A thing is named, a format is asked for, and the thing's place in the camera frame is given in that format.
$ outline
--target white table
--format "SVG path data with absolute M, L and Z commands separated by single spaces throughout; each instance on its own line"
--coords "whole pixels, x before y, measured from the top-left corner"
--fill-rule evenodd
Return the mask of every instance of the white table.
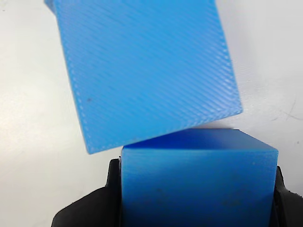
M 217 5 L 244 113 L 206 127 L 277 148 L 286 186 L 303 195 L 303 2 Z M 105 184 L 120 150 L 85 151 L 55 16 L 42 0 L 0 0 L 0 226 L 50 227 Z

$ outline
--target textured surface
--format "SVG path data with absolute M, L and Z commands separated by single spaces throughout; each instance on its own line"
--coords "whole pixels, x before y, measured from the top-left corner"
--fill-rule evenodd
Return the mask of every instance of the textured surface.
M 241 112 L 213 1 L 48 5 L 89 153 Z
M 268 227 L 277 156 L 229 129 L 190 129 L 128 145 L 123 226 Z

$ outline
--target cube top face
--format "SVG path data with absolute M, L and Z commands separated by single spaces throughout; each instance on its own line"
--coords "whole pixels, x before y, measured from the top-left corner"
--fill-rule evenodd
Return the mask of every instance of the cube top face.
M 266 143 L 231 129 L 187 129 L 125 146 L 125 149 L 264 150 Z
M 89 153 L 242 111 L 213 0 L 48 0 Z
M 123 226 L 268 227 L 276 149 L 238 130 L 161 138 L 123 149 Z

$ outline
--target cube face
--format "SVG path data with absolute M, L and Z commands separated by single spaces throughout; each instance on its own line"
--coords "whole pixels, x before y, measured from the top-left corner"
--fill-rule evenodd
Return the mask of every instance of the cube face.
M 276 164 L 276 149 L 235 130 L 185 130 L 126 146 L 124 226 L 267 227 Z
M 47 2 L 89 153 L 242 111 L 213 0 Z

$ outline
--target blue plastic block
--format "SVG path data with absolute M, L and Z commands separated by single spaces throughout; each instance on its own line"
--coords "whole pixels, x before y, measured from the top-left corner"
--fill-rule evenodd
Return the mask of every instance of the blue plastic block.
M 89 153 L 241 112 L 213 0 L 48 0 Z
M 278 151 L 239 131 L 190 129 L 124 147 L 124 227 L 268 227 Z

